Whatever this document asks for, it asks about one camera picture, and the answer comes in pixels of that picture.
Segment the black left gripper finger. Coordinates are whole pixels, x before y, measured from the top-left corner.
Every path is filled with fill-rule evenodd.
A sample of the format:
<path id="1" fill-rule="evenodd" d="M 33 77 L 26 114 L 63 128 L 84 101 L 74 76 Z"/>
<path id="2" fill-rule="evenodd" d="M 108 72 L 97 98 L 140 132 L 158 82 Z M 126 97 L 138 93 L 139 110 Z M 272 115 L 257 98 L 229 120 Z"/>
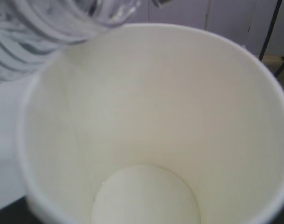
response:
<path id="1" fill-rule="evenodd" d="M 28 209 L 25 197 L 0 209 L 0 224 L 38 224 L 39 220 Z"/>

